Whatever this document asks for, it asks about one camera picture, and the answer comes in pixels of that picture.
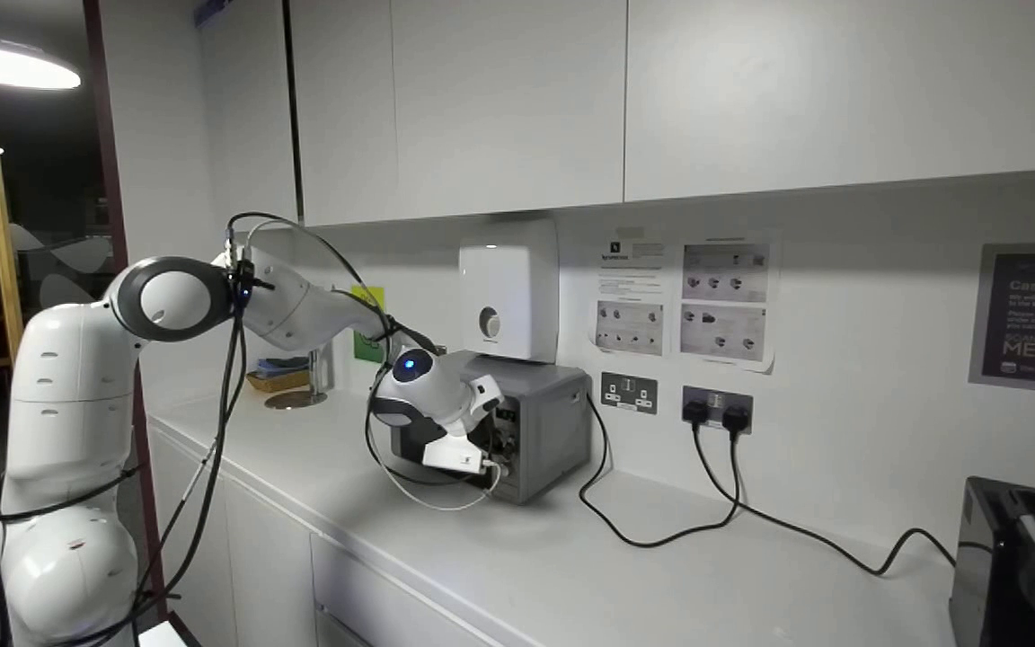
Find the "electrical outlet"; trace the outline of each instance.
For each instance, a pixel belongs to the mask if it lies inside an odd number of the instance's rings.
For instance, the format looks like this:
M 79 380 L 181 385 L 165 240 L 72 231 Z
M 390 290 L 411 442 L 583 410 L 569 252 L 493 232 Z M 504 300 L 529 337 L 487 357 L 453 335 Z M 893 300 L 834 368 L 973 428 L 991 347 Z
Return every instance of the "electrical outlet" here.
M 598 347 L 663 357 L 663 304 L 598 303 Z
M 635 374 L 601 374 L 601 401 L 658 413 L 658 380 Z
M 680 345 L 682 352 L 693 352 L 693 357 L 761 358 L 766 310 L 686 303 Z
M 682 410 L 692 401 L 705 401 L 708 407 L 708 422 L 724 424 L 725 410 L 732 422 L 747 422 L 744 435 L 754 430 L 754 395 L 744 392 L 711 392 L 711 387 L 682 387 Z
M 686 244 L 682 300 L 766 303 L 766 244 Z

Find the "cable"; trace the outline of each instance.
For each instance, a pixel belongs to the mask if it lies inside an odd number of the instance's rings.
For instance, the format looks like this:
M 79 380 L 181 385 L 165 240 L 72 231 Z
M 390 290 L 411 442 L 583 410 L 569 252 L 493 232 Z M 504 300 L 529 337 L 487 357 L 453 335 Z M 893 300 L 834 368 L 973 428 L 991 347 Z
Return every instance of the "cable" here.
M 730 430 L 730 468 L 732 468 L 732 471 L 741 471 L 741 468 L 738 468 L 738 435 L 741 435 L 741 430 Z M 711 485 L 716 485 L 725 498 L 732 498 L 732 508 L 761 519 L 766 524 L 775 524 L 775 530 L 789 530 L 789 532 L 798 532 L 798 534 L 809 534 L 809 540 L 832 548 L 834 552 L 840 552 L 849 563 L 856 563 L 860 573 L 868 573 L 868 575 L 872 575 L 872 579 L 887 575 L 887 568 L 899 560 L 904 548 L 907 548 L 914 534 L 925 534 L 949 563 L 958 563 L 958 557 L 946 550 L 946 544 L 934 540 L 928 530 L 907 530 L 907 532 L 896 540 L 896 548 L 887 550 L 887 557 L 872 568 L 872 563 L 860 560 L 856 552 L 849 552 L 840 544 L 834 544 L 834 540 L 826 540 L 826 534 L 819 534 L 819 532 L 811 532 L 811 530 L 803 530 L 803 524 L 795 524 L 795 522 L 774 519 L 774 513 L 766 513 L 766 509 L 759 509 L 759 508 L 730 497 L 716 477 L 711 477 Z
M 375 451 L 375 399 L 378 399 L 378 387 L 380 387 L 384 374 L 390 374 L 390 363 L 378 368 L 378 374 L 375 374 L 375 380 L 372 380 L 372 395 L 366 395 L 365 440 L 366 440 L 372 460 L 375 460 L 380 471 L 390 471 L 390 476 L 397 476 L 400 480 L 411 480 L 411 485 L 424 485 L 424 489 L 459 489 L 463 480 L 458 480 L 458 477 L 424 480 L 424 477 L 402 476 L 402 471 L 397 471 L 391 465 L 384 465 L 380 452 Z
M 64 509 L 64 508 L 79 508 L 79 504 L 88 504 L 88 498 L 94 498 L 94 497 L 101 497 L 101 491 L 109 491 L 109 489 L 119 489 L 119 485 L 131 480 L 137 471 L 142 471 L 142 465 L 137 465 L 137 468 L 125 468 L 121 476 L 114 476 L 114 477 L 106 480 L 106 485 L 94 485 L 94 489 L 88 489 L 88 491 L 79 491 L 79 497 L 72 497 L 72 498 L 52 504 L 52 508 L 21 509 L 21 513 L 0 513 L 0 524 L 17 524 L 17 522 L 29 522 L 29 519 L 59 513 L 59 509 Z
M 236 407 L 236 395 L 242 395 L 242 385 L 246 385 L 246 370 L 248 370 L 248 358 L 236 363 L 236 387 L 235 387 L 232 410 Z M 208 442 L 206 457 L 197 460 L 197 468 L 196 468 L 196 476 L 191 476 L 191 480 L 186 480 L 186 489 L 185 489 L 185 497 L 181 497 L 176 508 L 170 509 L 170 522 L 165 522 L 165 530 L 163 530 L 163 534 L 159 534 L 156 560 L 144 568 L 144 579 L 142 579 L 137 591 L 144 591 L 144 585 L 153 584 L 153 575 L 156 575 L 156 568 L 159 568 L 159 560 L 163 560 L 163 548 L 170 544 L 176 522 L 185 519 L 185 509 L 186 509 L 186 504 L 191 504 L 191 497 L 196 497 L 196 489 L 197 489 L 197 480 L 202 480 L 202 476 L 206 476 L 206 468 L 208 468 L 208 460 L 214 460 L 217 452 L 221 452 L 221 442 Z
M 610 457 L 610 430 L 608 430 L 608 424 L 604 424 L 604 418 L 601 418 L 601 410 L 593 407 L 590 395 L 586 395 L 586 401 L 590 401 L 590 413 L 593 413 L 593 422 L 598 422 L 598 428 L 601 428 L 601 460 L 598 460 L 598 471 L 590 476 L 590 480 L 579 489 L 579 498 L 583 498 L 627 548 L 658 550 L 658 548 L 670 548 L 670 544 L 686 540 L 686 534 L 719 532 L 719 530 L 725 530 L 725 524 L 738 519 L 738 508 L 741 508 L 741 504 L 738 504 L 738 497 L 725 497 L 732 508 L 730 508 L 725 519 L 719 519 L 719 522 L 692 524 L 692 530 L 671 532 L 671 534 L 663 534 L 663 540 L 634 540 L 634 534 L 627 534 L 627 532 L 590 498 L 590 489 L 598 485 L 598 477 L 604 476 L 608 457 Z M 700 460 L 708 480 L 719 485 L 719 477 L 711 476 L 711 468 L 708 468 L 705 451 L 700 451 L 698 440 L 693 440 L 693 447 L 698 447 L 698 460 Z
M 248 368 L 246 310 L 248 310 L 248 300 L 253 300 L 253 279 L 248 276 L 235 276 L 235 300 L 236 300 L 236 304 L 235 304 L 235 318 L 232 318 L 232 345 L 228 345 L 224 385 L 221 385 L 221 428 L 217 428 L 217 442 L 214 442 L 214 476 L 208 476 L 206 491 L 202 491 L 202 509 L 197 509 L 186 552 L 185 552 L 176 575 L 159 594 L 153 594 L 144 601 L 135 601 L 131 616 L 121 616 L 114 625 L 106 625 L 97 633 L 88 633 L 88 636 L 76 636 L 76 640 L 64 640 L 64 645 L 109 645 L 131 622 L 137 622 L 144 610 L 165 604 L 173 595 L 173 591 L 185 584 L 185 575 L 191 573 L 191 563 L 196 563 L 196 552 L 197 552 L 206 524 L 208 524 L 217 480 L 221 480 L 221 471 L 224 471 L 232 418 L 235 418 L 236 395 L 246 387 L 246 368 Z M 156 557 L 153 557 L 153 563 L 144 573 L 144 584 L 159 568 L 163 550 L 165 550 L 165 534 L 159 540 L 159 550 L 156 550 Z
M 504 480 L 504 468 L 499 468 L 499 465 L 490 468 L 490 471 L 493 471 L 490 489 L 482 489 L 474 498 L 463 498 L 463 504 L 445 508 L 445 504 L 428 504 L 428 498 L 422 498 L 416 491 L 408 489 L 408 480 L 397 477 L 397 471 L 390 471 L 390 468 L 380 465 L 380 476 L 384 476 L 408 498 L 415 498 L 415 504 L 424 508 L 424 509 L 440 509 L 440 513 L 463 513 L 463 509 L 482 508 L 482 504 L 495 491 L 495 485 Z
M 277 211 L 235 211 L 235 216 L 228 218 L 232 265 L 236 261 L 236 223 L 246 223 L 246 218 L 277 223 L 277 228 L 288 228 L 288 231 L 309 237 L 312 244 L 319 244 L 319 247 L 332 252 L 332 260 L 365 289 L 365 296 L 375 296 L 372 283 L 365 279 L 365 272 L 360 272 L 323 232 L 303 228 L 297 218 L 285 218 L 285 216 L 277 216 Z M 390 318 L 378 303 L 365 303 L 365 300 L 355 300 L 355 296 L 349 296 L 349 290 L 338 290 L 338 296 L 360 303 L 365 310 L 372 310 L 372 314 L 380 319 L 384 357 L 391 357 L 391 345 L 390 345 L 391 335 L 408 335 L 415 345 L 422 345 L 422 347 L 428 347 L 428 352 L 434 352 L 434 357 L 445 357 L 442 345 L 434 345 L 428 335 L 400 325 L 400 319 Z

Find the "counter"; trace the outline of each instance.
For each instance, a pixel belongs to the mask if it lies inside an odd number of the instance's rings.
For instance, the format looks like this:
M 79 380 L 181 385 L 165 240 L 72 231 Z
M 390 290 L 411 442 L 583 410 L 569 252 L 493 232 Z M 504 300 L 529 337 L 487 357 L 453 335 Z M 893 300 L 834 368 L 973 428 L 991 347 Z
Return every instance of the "counter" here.
M 156 435 L 206 451 L 208 401 L 163 410 Z M 575 476 L 529 508 L 434 513 L 366 457 L 365 401 L 277 413 L 246 395 L 228 471 L 360 563 L 474 625 L 490 645 L 949 647 L 952 573 L 914 544 L 893 579 L 754 519 L 665 550 L 622 548 Z M 711 522 L 725 504 L 608 476 L 593 498 L 634 534 Z

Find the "white wall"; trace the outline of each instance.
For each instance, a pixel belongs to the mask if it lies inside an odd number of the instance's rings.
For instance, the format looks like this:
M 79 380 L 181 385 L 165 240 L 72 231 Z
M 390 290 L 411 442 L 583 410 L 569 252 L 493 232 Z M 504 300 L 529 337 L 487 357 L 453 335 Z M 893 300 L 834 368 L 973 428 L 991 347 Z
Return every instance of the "white wall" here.
M 326 231 L 384 283 L 397 318 L 458 345 L 458 232 L 474 223 Z M 557 211 L 563 247 L 562 363 L 663 377 L 663 418 L 604 410 L 620 471 L 708 497 L 680 385 L 759 395 L 744 468 L 754 504 L 887 540 L 904 524 L 958 534 L 966 476 L 1035 480 L 1035 392 L 972 385 L 985 240 L 1035 240 L 1035 175 L 907 191 L 775 193 Z M 610 231 L 670 240 L 768 237 L 775 255 L 774 374 L 738 374 L 675 352 L 608 357 L 590 345 L 598 247 Z M 372 368 L 341 363 L 365 392 Z
M 208 132 L 191 5 L 106 0 L 109 91 L 119 145 L 119 188 L 131 260 L 217 255 L 224 218 L 214 211 Z M 196 399 L 214 385 L 224 337 L 144 352 L 148 410 Z

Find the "cabinet door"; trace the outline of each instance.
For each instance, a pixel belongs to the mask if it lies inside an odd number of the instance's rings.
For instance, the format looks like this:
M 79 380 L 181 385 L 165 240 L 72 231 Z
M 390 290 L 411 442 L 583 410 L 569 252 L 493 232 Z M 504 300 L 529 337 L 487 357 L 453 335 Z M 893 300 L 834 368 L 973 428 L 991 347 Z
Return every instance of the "cabinet door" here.
M 309 530 L 228 477 L 236 645 L 315 647 Z
M 344 548 L 326 534 L 312 534 L 312 601 L 326 625 L 341 636 L 360 636 L 380 647 L 415 647 L 415 645 L 458 645 L 487 647 L 495 645 L 478 633 L 471 622 L 415 594 L 400 579 L 390 579 Z
M 627 0 L 295 0 L 309 223 L 622 200 Z
M 391 24 L 411 211 L 622 200 L 627 0 L 400 0 Z
M 628 0 L 627 197 L 1035 170 L 1035 5 Z
M 186 491 L 191 476 L 197 471 L 197 452 L 173 440 L 163 428 L 153 428 L 153 457 L 156 457 L 156 508 L 159 508 L 159 532 L 165 532 L 165 522 L 176 508 L 176 498 Z M 176 522 L 165 550 L 163 550 L 163 575 L 173 579 L 186 544 L 196 534 L 197 508 L 202 508 L 206 477 L 197 480 L 185 519 Z M 173 601 L 173 610 L 186 622 L 186 628 L 202 645 L 235 647 L 235 595 L 232 595 L 232 519 L 228 519 L 228 480 L 221 480 L 206 540 L 196 552 L 196 563 L 186 579 L 181 584 L 181 601 Z
M 390 0 L 293 0 L 307 223 L 391 218 L 397 71 Z
M 235 0 L 197 24 L 214 204 L 295 216 L 295 146 L 281 0 Z

